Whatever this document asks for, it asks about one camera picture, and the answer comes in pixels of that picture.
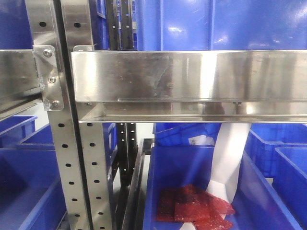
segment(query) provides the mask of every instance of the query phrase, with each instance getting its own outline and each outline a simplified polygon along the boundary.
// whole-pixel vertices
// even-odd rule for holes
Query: metal support bar
[[[60,0],[62,17],[65,26],[67,52],[76,50],[100,49],[100,32],[95,0]],[[94,103],[76,104],[78,117],[83,117],[93,107]],[[111,178],[111,159],[106,154],[101,124],[80,124],[80,138],[85,160],[85,175],[87,180],[91,225],[94,230],[115,230],[115,200]]]
[[[118,167],[122,186],[131,183],[137,154],[136,124],[117,123]]]
[[[55,48],[54,54],[63,96],[63,110],[49,111],[48,117],[71,230],[91,230],[92,221],[89,216],[83,154],[73,89],[71,88],[71,72],[67,58],[60,2],[27,0],[26,7],[34,45],[49,45]]]
[[[102,124],[80,124],[94,230],[116,229],[111,158],[106,156]]]
[[[128,186],[130,184],[131,168],[129,164],[129,144],[127,134],[127,124],[117,123],[117,138],[118,138],[118,168],[120,173],[120,182],[122,186]]]
[[[121,49],[133,49],[132,2],[120,0],[120,41]]]
[[[109,48],[110,50],[119,49],[119,35],[118,35],[118,18],[117,18],[117,1],[104,0],[106,3],[106,22],[109,34]]]

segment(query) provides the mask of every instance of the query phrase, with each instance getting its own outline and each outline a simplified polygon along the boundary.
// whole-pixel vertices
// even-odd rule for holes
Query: blue container wall
[[[24,0],[0,0],[0,34],[0,49],[32,48]]]
[[[137,0],[139,50],[306,49],[307,0]]]
[[[101,14],[98,16],[98,29],[100,32],[100,46],[102,49],[109,49],[108,30],[106,23],[106,3],[105,0],[97,0],[97,11]]]

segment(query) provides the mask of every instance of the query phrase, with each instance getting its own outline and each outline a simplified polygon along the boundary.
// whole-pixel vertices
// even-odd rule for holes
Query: metal bracket
[[[63,110],[59,69],[53,46],[33,46],[40,89],[46,111]]]
[[[96,50],[96,44],[95,45],[83,45],[83,46],[75,46],[73,48],[73,52],[78,52],[78,51],[94,51]]]

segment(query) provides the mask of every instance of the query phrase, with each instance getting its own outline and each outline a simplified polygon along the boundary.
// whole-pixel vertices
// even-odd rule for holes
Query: label
[[[195,136],[189,138],[190,145],[215,145],[212,137],[206,135]]]

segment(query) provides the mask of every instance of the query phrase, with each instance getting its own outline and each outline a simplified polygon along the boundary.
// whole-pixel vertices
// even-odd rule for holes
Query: shelf lip
[[[98,103],[80,123],[307,123],[307,103]]]
[[[307,50],[72,53],[83,103],[307,102]]]

